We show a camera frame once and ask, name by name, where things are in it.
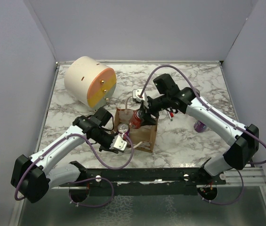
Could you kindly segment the orange red soda can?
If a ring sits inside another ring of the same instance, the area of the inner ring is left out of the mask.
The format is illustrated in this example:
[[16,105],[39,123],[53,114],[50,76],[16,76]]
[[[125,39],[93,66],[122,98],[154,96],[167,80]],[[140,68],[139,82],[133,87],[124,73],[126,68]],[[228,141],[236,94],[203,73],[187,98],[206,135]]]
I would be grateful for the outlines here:
[[142,126],[144,117],[144,110],[138,109],[135,110],[129,120],[129,125],[133,129],[139,129]]

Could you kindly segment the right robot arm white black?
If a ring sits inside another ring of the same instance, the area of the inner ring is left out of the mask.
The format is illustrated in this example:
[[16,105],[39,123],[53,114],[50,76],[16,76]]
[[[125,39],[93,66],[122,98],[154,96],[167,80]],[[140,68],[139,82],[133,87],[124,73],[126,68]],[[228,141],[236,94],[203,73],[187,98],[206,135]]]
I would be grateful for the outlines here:
[[258,150],[258,127],[253,124],[247,127],[229,118],[204,98],[196,97],[197,93],[189,87],[180,89],[169,74],[162,74],[153,81],[159,97],[151,98],[141,89],[132,92],[133,100],[140,104],[133,116],[135,122],[130,123],[132,127],[156,125],[159,113],[164,110],[187,114],[216,132],[230,146],[225,153],[201,165],[198,178],[203,184],[211,183],[222,171],[245,167]]

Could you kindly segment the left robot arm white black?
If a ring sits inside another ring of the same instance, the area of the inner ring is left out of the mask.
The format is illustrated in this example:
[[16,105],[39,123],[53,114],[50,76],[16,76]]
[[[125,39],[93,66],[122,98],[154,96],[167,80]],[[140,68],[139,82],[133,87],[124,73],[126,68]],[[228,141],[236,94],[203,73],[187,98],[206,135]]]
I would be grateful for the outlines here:
[[57,140],[37,153],[27,157],[20,155],[14,164],[11,184],[18,194],[31,203],[39,201],[49,190],[53,179],[48,175],[53,167],[70,151],[90,139],[100,144],[101,149],[114,153],[123,152],[127,141],[123,135],[109,134],[104,126],[112,114],[100,107],[93,115],[77,117],[72,125]]

